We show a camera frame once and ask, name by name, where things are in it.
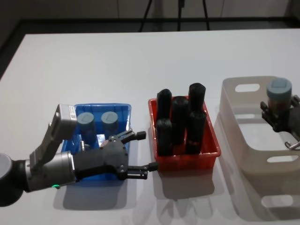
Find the tripod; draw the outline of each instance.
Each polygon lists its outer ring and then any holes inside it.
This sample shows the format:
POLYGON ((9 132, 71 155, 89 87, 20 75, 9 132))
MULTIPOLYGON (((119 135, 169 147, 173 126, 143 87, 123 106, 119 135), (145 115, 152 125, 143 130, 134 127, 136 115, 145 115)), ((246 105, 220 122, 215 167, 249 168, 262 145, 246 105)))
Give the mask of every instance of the tripod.
MULTIPOLYGON (((153 0, 149 0, 149 2, 148 2, 148 5, 147 5, 147 8, 146 8, 144 17, 143 17, 143 20, 142 20, 142 23, 141 23, 141 26, 140 26, 140 29, 139 29, 139 32, 142 32, 142 30, 143 30, 145 21, 146 21, 146 19, 147 19, 148 13, 149 13, 149 9, 150 9, 150 7, 151 7, 151 5, 152 5, 152 2, 153 2, 153 0)), ((202 3, 203 3, 203 8, 204 8, 204 15, 205 15, 206 29, 207 29, 207 30, 210 30, 210 23, 209 23, 209 20, 208 20, 208 13, 207 13, 207 7, 206 7, 206 0, 202 0, 202 3)), ((178 0, 177 31, 180 31, 180 30, 181 30, 181 11, 182 11, 182 8, 184 8, 184 5, 185 5, 185 0, 178 0)))

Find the blue basket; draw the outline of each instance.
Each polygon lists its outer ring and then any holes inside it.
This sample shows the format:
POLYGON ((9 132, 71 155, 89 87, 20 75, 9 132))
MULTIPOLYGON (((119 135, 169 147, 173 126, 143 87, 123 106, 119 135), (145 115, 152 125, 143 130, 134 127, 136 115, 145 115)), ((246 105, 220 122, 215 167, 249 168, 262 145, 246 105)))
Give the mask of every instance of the blue basket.
MULTIPOLYGON (((101 116, 105 112, 115 112, 118 115, 119 130, 118 133, 121 133, 125 130, 130 129, 130 115, 131 115, 131 105, 129 104, 79 104, 75 105, 76 115, 78 116, 81 113, 89 112, 94 115, 97 141, 91 145, 91 148, 98 148, 98 142, 104 140, 104 131, 101 123, 101 116)), ((75 154, 79 151, 81 141, 81 135, 79 127, 77 126, 71 140, 64 140, 61 152, 71 151, 71 154, 75 154)), ((129 153, 129 143, 125 144, 126 150, 129 153)), ((112 173, 105 173, 101 175, 95 175, 91 177, 84 178, 83 180, 117 180, 117 177, 112 173)))

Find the red plastic bin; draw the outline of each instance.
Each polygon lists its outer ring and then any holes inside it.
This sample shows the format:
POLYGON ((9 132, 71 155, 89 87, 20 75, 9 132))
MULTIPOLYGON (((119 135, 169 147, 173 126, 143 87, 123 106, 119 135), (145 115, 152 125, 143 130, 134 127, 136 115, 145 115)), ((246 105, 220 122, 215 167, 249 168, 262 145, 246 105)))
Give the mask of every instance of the red plastic bin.
POLYGON ((210 121, 205 103, 203 110, 206 113, 207 122, 204 128, 203 143, 201 153, 197 155, 183 155, 184 144, 173 148, 173 156, 159 156, 156 142, 156 115, 157 101, 152 98, 148 101, 151 131, 153 139, 153 153, 155 160, 159 163, 159 171, 178 171, 178 170, 206 170, 214 167, 216 158, 221 155, 221 149, 217 137, 210 121))

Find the white table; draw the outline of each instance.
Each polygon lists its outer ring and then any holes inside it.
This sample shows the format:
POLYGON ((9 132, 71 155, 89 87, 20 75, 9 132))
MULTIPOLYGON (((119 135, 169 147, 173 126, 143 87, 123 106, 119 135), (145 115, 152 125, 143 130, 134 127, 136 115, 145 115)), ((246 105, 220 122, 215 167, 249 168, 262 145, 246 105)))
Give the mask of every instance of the white table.
MULTIPOLYGON (((279 221, 281 212, 256 212, 249 200, 255 191, 226 147, 217 115, 228 77, 283 76, 299 93, 299 59, 300 30, 27 35, 0 81, 1 152, 12 159, 28 158, 41 143, 58 103, 129 103, 132 128, 148 132, 148 99, 163 88, 186 95, 194 82, 207 87, 222 157, 212 177, 161 178, 153 172, 148 180, 128 180, 121 187, 24 193, 0 209, 1 224, 298 225, 296 206, 284 213, 286 221, 279 221)), ((148 138, 133 142, 130 162, 150 161, 148 138)))

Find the gray cap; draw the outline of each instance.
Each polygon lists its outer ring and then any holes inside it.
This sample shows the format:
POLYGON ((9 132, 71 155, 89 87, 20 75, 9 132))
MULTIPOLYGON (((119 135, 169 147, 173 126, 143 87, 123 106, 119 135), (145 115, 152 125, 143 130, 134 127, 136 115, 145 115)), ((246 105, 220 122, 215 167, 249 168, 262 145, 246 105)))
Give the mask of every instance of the gray cap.
POLYGON ((115 130, 118 128, 118 115, 115 112, 105 112, 101 116, 104 130, 115 130))
POLYGON ((277 78, 267 85, 267 95, 273 100, 287 100, 292 96, 292 83, 285 78, 277 78))
POLYGON ((77 122, 81 130, 94 129, 94 115, 90 112, 83 112, 77 116, 77 122))

